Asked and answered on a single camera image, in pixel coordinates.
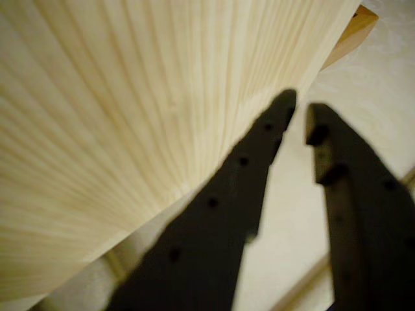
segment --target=wooden edge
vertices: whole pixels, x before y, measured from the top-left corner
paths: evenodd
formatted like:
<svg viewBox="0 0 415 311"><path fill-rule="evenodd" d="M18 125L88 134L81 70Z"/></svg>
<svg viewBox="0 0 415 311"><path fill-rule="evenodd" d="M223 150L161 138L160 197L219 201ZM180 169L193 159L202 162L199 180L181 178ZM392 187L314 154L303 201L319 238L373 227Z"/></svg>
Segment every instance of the wooden edge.
<svg viewBox="0 0 415 311"><path fill-rule="evenodd" d="M335 63L358 47L375 27L378 19L379 16L371 10L368 10L362 5L359 6L324 62L321 70Z"/></svg>

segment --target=hole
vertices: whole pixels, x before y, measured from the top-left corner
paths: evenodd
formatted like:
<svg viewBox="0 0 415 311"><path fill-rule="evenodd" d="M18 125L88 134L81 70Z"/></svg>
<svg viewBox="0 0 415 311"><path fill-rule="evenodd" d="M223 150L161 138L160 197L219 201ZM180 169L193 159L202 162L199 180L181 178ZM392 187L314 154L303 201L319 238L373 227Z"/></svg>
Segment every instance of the hole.
<svg viewBox="0 0 415 311"><path fill-rule="evenodd" d="M246 165L248 165L248 163L249 163L249 159L247 157L240 157L239 158L239 164L242 167L245 167Z"/></svg>
<svg viewBox="0 0 415 311"><path fill-rule="evenodd" d="M266 131L270 131L270 130L272 130L272 128L273 128L272 124L269 124L269 123L264 126L264 129Z"/></svg>
<svg viewBox="0 0 415 311"><path fill-rule="evenodd" d="M178 246L174 246L169 253L169 258L172 263L178 262L180 255L182 254L182 249Z"/></svg>
<svg viewBox="0 0 415 311"><path fill-rule="evenodd" d="M219 201L216 198L209 198L207 201L207 206L209 206L211 209L216 208L219 205Z"/></svg>
<svg viewBox="0 0 415 311"><path fill-rule="evenodd" d="M336 223L338 223L338 224L342 224L342 223L343 223L343 221L344 221L344 218L343 218L343 216L342 216L342 215L340 215L340 214L336 214L336 215L335 215L335 222L336 222Z"/></svg>
<svg viewBox="0 0 415 311"><path fill-rule="evenodd" d="M387 190L389 190L389 191L392 191L392 190L395 190L396 189L396 184L395 184L395 182L393 180L386 180L386 181L384 181L383 182L383 186Z"/></svg>
<svg viewBox="0 0 415 311"><path fill-rule="evenodd" d="M351 281L351 273L349 271L342 271L342 281L344 284L349 284Z"/></svg>
<svg viewBox="0 0 415 311"><path fill-rule="evenodd" d="M405 239L405 245L407 248L409 248L411 251L415 251L415 237L411 236L409 238Z"/></svg>

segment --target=wooden board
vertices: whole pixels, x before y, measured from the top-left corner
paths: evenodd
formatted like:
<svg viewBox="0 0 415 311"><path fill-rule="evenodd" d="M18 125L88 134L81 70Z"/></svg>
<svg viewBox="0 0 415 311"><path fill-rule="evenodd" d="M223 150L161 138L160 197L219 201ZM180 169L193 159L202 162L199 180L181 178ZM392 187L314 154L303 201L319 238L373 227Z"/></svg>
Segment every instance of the wooden board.
<svg viewBox="0 0 415 311"><path fill-rule="evenodd" d="M0 301L199 185L273 95L304 94L357 5L0 1Z"/></svg>

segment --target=curved wooden surface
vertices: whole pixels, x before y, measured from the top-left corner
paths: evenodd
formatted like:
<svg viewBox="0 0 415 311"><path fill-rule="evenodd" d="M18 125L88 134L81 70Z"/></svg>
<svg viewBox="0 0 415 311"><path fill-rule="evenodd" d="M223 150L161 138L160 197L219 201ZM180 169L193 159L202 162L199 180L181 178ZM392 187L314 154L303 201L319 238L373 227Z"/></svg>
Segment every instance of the curved wooden surface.
<svg viewBox="0 0 415 311"><path fill-rule="evenodd" d="M204 181L276 93L307 90L358 3L0 1L0 301Z"/></svg>

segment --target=wood grain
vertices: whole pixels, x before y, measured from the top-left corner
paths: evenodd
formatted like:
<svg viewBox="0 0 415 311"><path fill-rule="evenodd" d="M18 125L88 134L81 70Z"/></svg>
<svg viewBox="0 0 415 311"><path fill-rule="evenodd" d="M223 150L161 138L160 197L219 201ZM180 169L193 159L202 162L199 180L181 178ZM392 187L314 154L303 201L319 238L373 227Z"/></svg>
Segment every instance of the wood grain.
<svg viewBox="0 0 415 311"><path fill-rule="evenodd" d="M357 4L0 1L0 301L199 185L273 95L304 94Z"/></svg>

